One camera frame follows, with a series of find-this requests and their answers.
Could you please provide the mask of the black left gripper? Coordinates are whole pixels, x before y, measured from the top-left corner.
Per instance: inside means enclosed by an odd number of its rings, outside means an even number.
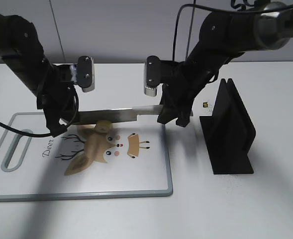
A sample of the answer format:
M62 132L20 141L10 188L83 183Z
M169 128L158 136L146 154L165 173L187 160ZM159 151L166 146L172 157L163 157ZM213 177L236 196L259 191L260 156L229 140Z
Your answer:
M70 65L48 64L38 84L37 107L42 109L46 118L46 127L51 136L59 136L67 131L68 125L79 119L77 93L71 81Z

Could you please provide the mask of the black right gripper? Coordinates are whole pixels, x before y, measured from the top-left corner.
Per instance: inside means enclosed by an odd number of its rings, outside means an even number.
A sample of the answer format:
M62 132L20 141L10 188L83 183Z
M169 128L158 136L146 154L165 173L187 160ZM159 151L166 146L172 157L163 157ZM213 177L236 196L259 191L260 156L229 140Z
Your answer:
M209 81L218 78L220 64L215 60L190 64L159 60L158 65L162 84L162 109L157 122L167 124L177 118L175 124L186 127L193 116L195 97Z

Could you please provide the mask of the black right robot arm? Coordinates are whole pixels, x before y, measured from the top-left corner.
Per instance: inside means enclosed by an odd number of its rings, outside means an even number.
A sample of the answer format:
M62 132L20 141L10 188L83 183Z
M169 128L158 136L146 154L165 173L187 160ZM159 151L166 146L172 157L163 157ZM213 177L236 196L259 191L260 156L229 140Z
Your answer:
M212 11L203 21L198 43L185 61L169 62L162 76L163 106L157 122L190 122L196 96L217 80L219 69L249 51L283 48L293 38L293 6L270 2L251 11Z

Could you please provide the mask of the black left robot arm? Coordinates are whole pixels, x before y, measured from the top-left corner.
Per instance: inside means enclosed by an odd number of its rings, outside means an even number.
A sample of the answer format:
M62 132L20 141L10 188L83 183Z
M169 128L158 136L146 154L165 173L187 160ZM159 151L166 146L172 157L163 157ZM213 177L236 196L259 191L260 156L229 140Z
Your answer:
M18 15L0 14L0 59L36 97L49 133L31 134L0 126L29 137L56 137L77 119L79 99L68 65L54 65L44 54L32 22Z

